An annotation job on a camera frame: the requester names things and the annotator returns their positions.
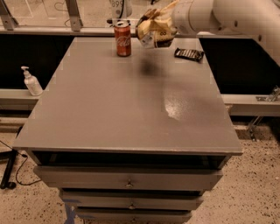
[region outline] snack bag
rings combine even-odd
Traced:
[[[162,10],[147,10],[136,25],[136,36],[145,48],[169,47],[177,29],[172,22],[172,11],[179,0]]]

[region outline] drawer handle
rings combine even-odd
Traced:
[[[125,187],[126,187],[126,188],[132,188],[132,187],[133,187],[133,185],[131,184],[130,180],[129,180],[129,183],[126,184]]]
[[[136,208],[135,208],[135,206],[133,206],[133,204],[131,204],[131,205],[129,206],[129,209],[130,209],[130,210],[134,210],[134,209],[136,209]]]

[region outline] hand sanitizer bottle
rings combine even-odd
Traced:
[[[28,90],[32,95],[41,95],[43,93],[43,89],[38,82],[37,78],[29,73],[27,69],[29,69],[28,66],[22,66],[22,70],[24,70],[24,83],[27,86]]]

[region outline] terrazzo floor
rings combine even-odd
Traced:
[[[0,117],[0,140],[12,145],[24,118]],[[272,118],[255,130],[252,142],[245,122],[234,122],[243,155],[232,157],[223,168],[224,176],[187,224],[280,224],[280,119]],[[0,151],[8,149],[0,145]],[[10,180],[15,181],[18,167],[25,159],[18,156]],[[37,179],[34,163],[28,159],[18,179],[30,183]],[[5,163],[0,163],[0,178]],[[63,224],[67,218],[57,189],[39,182],[0,190],[1,224]],[[75,224],[121,224],[119,221],[90,221],[75,218]]]

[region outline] coca-cola can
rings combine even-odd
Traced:
[[[114,31],[117,55],[122,57],[130,56],[131,36],[129,23],[127,21],[119,21],[115,23]]]

